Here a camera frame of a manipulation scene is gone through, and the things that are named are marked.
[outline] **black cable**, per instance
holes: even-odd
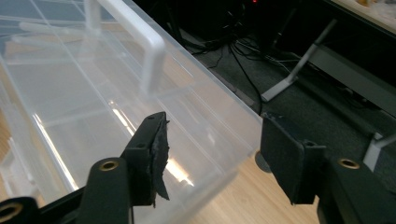
[[[248,76],[248,73],[245,71],[244,67],[242,64],[239,62],[238,58],[236,57],[235,53],[233,52],[233,48],[231,47],[231,44],[228,45],[229,50],[233,57],[235,58],[236,62],[238,63],[239,67],[241,68],[242,72],[244,73],[245,77],[247,78],[247,81],[250,83],[250,85],[253,87],[253,90],[256,92],[258,98],[259,98],[259,110],[256,111],[256,113],[260,116],[262,114],[262,95],[260,94],[259,90],[257,89],[256,85],[253,84],[251,81],[250,77]]]

